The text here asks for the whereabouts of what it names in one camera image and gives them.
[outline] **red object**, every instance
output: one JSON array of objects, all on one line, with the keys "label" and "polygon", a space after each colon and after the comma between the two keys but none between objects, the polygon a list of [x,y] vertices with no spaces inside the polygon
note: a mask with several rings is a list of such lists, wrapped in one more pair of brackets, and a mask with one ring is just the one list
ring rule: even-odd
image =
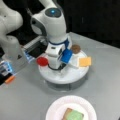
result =
[{"label": "red object", "polygon": [[48,65],[48,59],[44,58],[44,57],[39,57],[37,59],[37,64],[42,66],[42,67],[47,66]]}]

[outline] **food item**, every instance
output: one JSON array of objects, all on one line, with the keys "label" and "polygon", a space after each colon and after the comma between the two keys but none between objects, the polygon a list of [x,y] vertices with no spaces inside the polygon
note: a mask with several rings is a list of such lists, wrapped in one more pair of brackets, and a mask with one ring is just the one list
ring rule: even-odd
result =
[{"label": "food item", "polygon": [[78,54],[81,50],[79,45],[72,45],[71,50],[74,54]]},{"label": "food item", "polygon": [[76,110],[68,108],[62,120],[83,120],[84,115]]},{"label": "food item", "polygon": [[45,57],[39,57],[39,58],[37,59],[37,63],[38,63],[38,65],[40,65],[40,66],[42,66],[42,67],[45,67],[45,66],[48,65],[48,59],[45,58]]},{"label": "food item", "polygon": [[91,66],[91,64],[92,64],[91,57],[86,57],[86,58],[80,58],[79,59],[79,66],[80,67]]}]

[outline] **blue object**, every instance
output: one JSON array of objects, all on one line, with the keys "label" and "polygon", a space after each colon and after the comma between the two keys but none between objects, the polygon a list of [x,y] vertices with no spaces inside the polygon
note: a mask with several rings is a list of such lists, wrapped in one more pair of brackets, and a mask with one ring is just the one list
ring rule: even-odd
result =
[{"label": "blue object", "polygon": [[64,42],[64,44],[65,44],[65,48],[67,49],[67,48],[68,48],[68,45],[69,45],[68,39]]},{"label": "blue object", "polygon": [[29,63],[30,63],[32,60],[35,59],[35,58],[32,57],[31,55],[29,55],[27,52],[24,52],[24,54],[25,54],[25,56],[26,56],[26,58],[27,58],[27,60],[28,60]]},{"label": "blue object", "polygon": [[68,64],[68,62],[70,61],[70,58],[72,57],[72,50],[69,50],[69,49],[65,49],[63,51],[63,55],[62,55],[62,58],[61,58],[61,61]]},{"label": "blue object", "polygon": [[8,72],[13,73],[13,68],[12,68],[12,66],[11,66],[11,64],[9,62],[5,62],[5,66],[6,66],[7,70],[8,70]]}]

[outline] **green object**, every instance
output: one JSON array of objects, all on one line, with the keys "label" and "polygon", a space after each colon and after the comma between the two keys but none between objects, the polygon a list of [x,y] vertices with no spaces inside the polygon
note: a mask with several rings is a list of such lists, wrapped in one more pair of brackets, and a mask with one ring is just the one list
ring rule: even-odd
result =
[{"label": "green object", "polygon": [[67,120],[83,120],[83,114],[72,110],[68,115],[67,115]]}]

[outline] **small block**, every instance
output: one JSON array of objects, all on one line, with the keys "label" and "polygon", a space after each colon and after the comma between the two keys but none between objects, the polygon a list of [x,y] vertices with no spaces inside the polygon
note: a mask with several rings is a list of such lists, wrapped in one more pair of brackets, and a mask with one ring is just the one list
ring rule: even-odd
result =
[{"label": "small block", "polygon": [[87,67],[91,66],[91,57],[80,58],[79,59],[79,67]]},{"label": "small block", "polygon": [[70,61],[70,58],[72,57],[72,51],[71,50],[68,50],[66,49],[64,52],[63,52],[63,56],[61,58],[61,61],[68,64],[68,62]]},{"label": "small block", "polygon": [[15,79],[15,76],[11,76],[5,81],[5,83],[10,84],[14,79]]}]

